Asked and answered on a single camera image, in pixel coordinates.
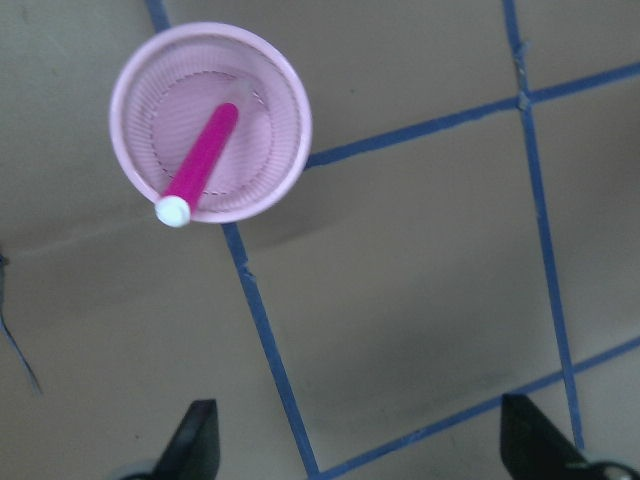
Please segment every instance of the pink cup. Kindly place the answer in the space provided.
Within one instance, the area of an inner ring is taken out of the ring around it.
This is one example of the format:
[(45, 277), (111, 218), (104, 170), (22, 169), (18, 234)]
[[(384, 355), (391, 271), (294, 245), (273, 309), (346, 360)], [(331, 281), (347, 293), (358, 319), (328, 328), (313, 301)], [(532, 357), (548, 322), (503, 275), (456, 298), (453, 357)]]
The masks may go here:
[[(189, 154), (198, 144), (212, 148), (200, 137), (238, 83), (250, 91), (237, 123), (216, 158), (194, 161)], [(209, 223), (242, 220), (279, 201), (304, 168), (311, 123), (302, 83), (282, 54), (218, 23), (182, 25), (145, 43), (123, 69), (110, 109), (114, 150), (134, 186), (156, 204), (167, 195), (182, 198), (190, 219)], [(198, 170), (202, 162), (211, 168)], [(180, 195), (172, 184), (182, 185)]]

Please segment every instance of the blue tape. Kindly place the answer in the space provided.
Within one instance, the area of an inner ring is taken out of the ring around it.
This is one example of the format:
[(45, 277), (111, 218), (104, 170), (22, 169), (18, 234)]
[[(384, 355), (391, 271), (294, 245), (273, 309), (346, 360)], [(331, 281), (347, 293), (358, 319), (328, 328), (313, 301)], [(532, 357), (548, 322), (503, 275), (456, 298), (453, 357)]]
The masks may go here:
[[(621, 345), (613, 347), (609, 350), (606, 350), (598, 355), (595, 355), (587, 360), (583, 360), (575, 365), (575, 371), (578, 373), (583, 373), (589, 369), (602, 365), (614, 358), (620, 357), (626, 353), (629, 353), (633, 350), (636, 350), (640, 347), (640, 337), (636, 337), (632, 340), (629, 340)], [(525, 385), (522, 385), (518, 388), (511, 390), (509, 393), (520, 393), (524, 395), (530, 395), (532, 393), (543, 390), (551, 385), (554, 385), (563, 380), (564, 376), (561, 371), (551, 373), (544, 377), (541, 377), (537, 380), (529, 382)], [(470, 408), (462, 410), (454, 415), (451, 415), (447, 418), (434, 422), (430, 425), (427, 425), (424, 428), (416, 430), (408, 435), (404, 435), (396, 440), (392, 440), (391, 442), (385, 443), (379, 447), (376, 447), (372, 450), (369, 450), (361, 455), (353, 457), (347, 460), (344, 463), (336, 465), (324, 472), (319, 473), (311, 477), (309, 480), (330, 480), (333, 478), (340, 477), (345, 473), (354, 470), (356, 468), (362, 467), (367, 463), (371, 463), (374, 460), (379, 459), (389, 453), (395, 452), (402, 448), (408, 447), (416, 442), (421, 440), (425, 440), (426, 438), (433, 436), (435, 434), (441, 433), (445, 430), (448, 430), (451, 427), (459, 425), (461, 423), (466, 422), (467, 420), (471, 420), (479, 415), (487, 413), (491, 410), (495, 410), (501, 405), (502, 395), (492, 397), (488, 400), (480, 402)]]
[(591, 357), (587, 360), (583, 360), (582, 362), (576, 363), (575, 371), (578, 373), (582, 373), (586, 370), (589, 370), (593, 367), (597, 367), (598, 365), (602, 365), (610, 360), (618, 358), (625, 353), (628, 353), (636, 348), (640, 347), (640, 337), (633, 338), (617, 347), (614, 347), (610, 350), (602, 352), (599, 355)]
[(505, 98), (504, 100), (498, 100), (497, 102), (488, 103), (462, 112), (427, 120), (426, 122), (421, 122), (399, 130), (365, 138), (348, 145), (314, 153), (309, 156), (305, 169), (328, 165), (353, 157), (354, 155), (380, 150), (392, 145), (414, 140), (425, 135), (457, 127), (463, 123), (479, 120), (493, 113), (512, 110), (515, 107), (515, 98)]
[(574, 95), (585, 90), (601, 87), (609, 83), (620, 82), (638, 75), (640, 75), (640, 62), (608, 70), (596, 75), (591, 75), (590, 77), (580, 78), (571, 82), (555, 85), (553, 87), (535, 90), (531, 92), (531, 101), (533, 103), (548, 102), (549, 100)]
[(144, 0), (144, 3), (147, 5), (151, 23), (153, 23), (153, 28), (156, 32), (171, 28), (169, 16), (162, 0)]
[(302, 416), (300, 415), (300, 410), (298, 409), (298, 404), (293, 394), (293, 390), (291, 389), (289, 377), (287, 376), (284, 364), (282, 363), (282, 357), (278, 351), (273, 331), (269, 325), (269, 319), (267, 317), (264, 304), (262, 303), (258, 283), (247, 266), (249, 259), (247, 258), (247, 252), (244, 248), (240, 231), (235, 223), (222, 225), (222, 230), (224, 231), (227, 246), (229, 247), (229, 251), (233, 257), (233, 263), (238, 271), (238, 277), (240, 277), (240, 283), (242, 284), (244, 295), (247, 299), (247, 303), (249, 304), (251, 316), (253, 317), (256, 329), (258, 330), (258, 336), (260, 337), (260, 342), (262, 342), (262, 348), (267, 356), (269, 368), (271, 369), (271, 374), (273, 375), (276, 387), (278, 388), (278, 394), (280, 395), (284, 411), (287, 415), (287, 419), (289, 420), (289, 425), (291, 426), (291, 431), (293, 432), (296, 445), (298, 446), (302, 463), (304, 464), (304, 468), (308, 475), (317, 474), (318, 464), (316, 462), (315, 455), (313, 454), (313, 449), (311, 448), (307, 430), (305, 429), (304, 422), (302, 421)]
[(522, 122), (522, 129), (524, 131), (527, 161), (529, 164), (529, 176), (531, 179), (531, 187), (533, 190), (533, 198), (536, 206), (538, 220), (538, 234), (540, 237), (542, 258), (547, 278), (547, 287), (549, 291), (549, 301), (551, 304), (553, 325), (556, 334), (556, 343), (558, 346), (558, 354), (560, 356), (560, 364), (562, 366), (562, 374), (564, 378), (565, 391), (569, 406), (569, 416), (571, 418), (573, 439), (576, 447), (583, 449), (584, 439), (582, 435), (580, 405), (578, 403), (578, 390), (576, 387), (574, 366), (571, 360), (569, 339), (567, 336), (566, 322), (564, 318), (564, 311), (562, 308), (558, 273), (556, 270), (553, 242), (551, 239), (551, 227), (549, 225), (547, 205), (544, 194), (544, 184), (542, 180), (542, 169), (540, 166), (540, 156), (538, 153), (538, 143), (536, 140), (535, 123), (533, 119), (533, 112), (531, 110), (531, 102), (529, 101), (530, 92), (527, 83), (527, 72), (524, 61), (526, 46), (520, 40), (514, 1), (503, 0), (502, 3), (504, 6), (507, 38), (509, 40), (511, 52), (513, 54), (513, 58), (515, 60), (516, 68), (518, 71), (518, 84), (520, 86), (519, 96), (521, 99), (524, 98), (526, 100), (525, 102), (521, 100), (519, 103), (520, 119)]

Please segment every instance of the magenta straw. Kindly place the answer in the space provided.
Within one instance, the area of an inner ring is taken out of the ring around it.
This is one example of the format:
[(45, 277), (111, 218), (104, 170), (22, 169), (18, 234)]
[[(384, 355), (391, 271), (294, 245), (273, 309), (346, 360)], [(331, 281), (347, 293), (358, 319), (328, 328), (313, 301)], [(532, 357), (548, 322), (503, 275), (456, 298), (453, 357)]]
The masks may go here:
[(171, 227), (189, 223), (191, 213), (238, 122), (238, 108), (232, 103), (218, 106), (175, 177), (156, 203), (158, 218)]

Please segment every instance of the beige floor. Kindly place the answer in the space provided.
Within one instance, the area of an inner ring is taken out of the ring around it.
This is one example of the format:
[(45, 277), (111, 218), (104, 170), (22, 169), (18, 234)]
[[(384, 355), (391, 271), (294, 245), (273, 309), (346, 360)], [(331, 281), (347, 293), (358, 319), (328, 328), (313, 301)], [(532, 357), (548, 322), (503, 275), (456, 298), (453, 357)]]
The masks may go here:
[[(516, 2), (531, 88), (640, 60), (640, 3)], [(500, 1), (168, 1), (287, 55), (315, 152), (513, 97)], [(173, 231), (128, 183), (112, 85), (142, 1), (0, 3), (0, 478), (113, 480), (218, 399), (219, 478), (306, 478), (220, 227)], [(640, 77), (534, 109), (582, 361), (640, 335)], [(307, 171), (240, 223), (320, 470), (560, 369), (517, 111)], [(577, 376), (586, 448), (640, 465), (640, 352)], [(570, 434), (562, 384), (532, 398)], [(497, 410), (347, 473), (508, 478)]]

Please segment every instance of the grid line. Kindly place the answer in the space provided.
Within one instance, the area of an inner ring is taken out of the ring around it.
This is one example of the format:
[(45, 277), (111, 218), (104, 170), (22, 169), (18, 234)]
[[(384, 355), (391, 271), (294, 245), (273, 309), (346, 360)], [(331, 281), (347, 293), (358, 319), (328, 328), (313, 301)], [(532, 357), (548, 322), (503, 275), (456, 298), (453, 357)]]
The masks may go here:
[(614, 68), (588, 77), (560, 83), (552, 87), (541, 88), (531, 92), (531, 103), (544, 103), (558, 98), (575, 95), (577, 93), (603, 87), (622, 80), (640, 75), (640, 62), (631, 63), (623, 67)]
[(540, 247), (542, 250), (542, 260), (544, 263), (545, 276), (549, 291), (549, 302), (551, 306), (551, 316), (556, 335), (556, 344), (562, 366), (562, 376), (564, 378), (565, 392), (571, 418), (571, 429), (576, 447), (584, 449), (584, 439), (582, 437), (582, 419), (580, 417), (580, 404), (578, 402), (578, 388), (576, 386), (575, 373), (573, 371), (573, 361), (569, 348), (569, 338), (567, 336), (564, 310), (562, 307), (562, 296), (560, 294), (560, 284), (556, 269), (555, 254), (553, 251), (553, 240), (551, 236), (551, 226), (547, 212), (547, 202), (544, 193), (544, 182), (542, 179), (542, 167), (540, 165), (540, 154), (538, 152), (538, 141), (536, 138), (535, 121), (533, 118), (532, 105), (529, 100), (531, 95), (527, 79), (527, 66), (525, 55), (527, 44), (523, 43), (518, 30), (518, 19), (514, 0), (503, 0), (505, 26), (509, 46), (516, 65), (518, 77), (518, 109), (520, 110), (520, 120), (524, 132), (525, 149), (527, 153), (527, 163), (529, 165), (529, 177), (533, 190), (533, 201), (536, 207), (536, 219), (538, 222), (538, 234), (540, 237)]
[(287, 420), (293, 432), (293, 437), (300, 452), (302, 463), (307, 474), (314, 475), (318, 473), (318, 464), (313, 454), (313, 449), (311, 448), (309, 436), (302, 421), (300, 410), (298, 409), (296, 397), (291, 389), (291, 383), (284, 368), (276, 339), (273, 336), (273, 331), (269, 324), (269, 318), (267, 317), (267, 311), (262, 302), (257, 280), (248, 268), (247, 263), (249, 259), (247, 258), (247, 252), (244, 248), (238, 225), (235, 223), (225, 223), (222, 225), (222, 230), (224, 231), (227, 246), (229, 247), (233, 263), (238, 272), (238, 278), (242, 284), (245, 298), (249, 304), (251, 316), (256, 325), (262, 349), (267, 357), (271, 374), (276, 383), (282, 406), (284, 407)]

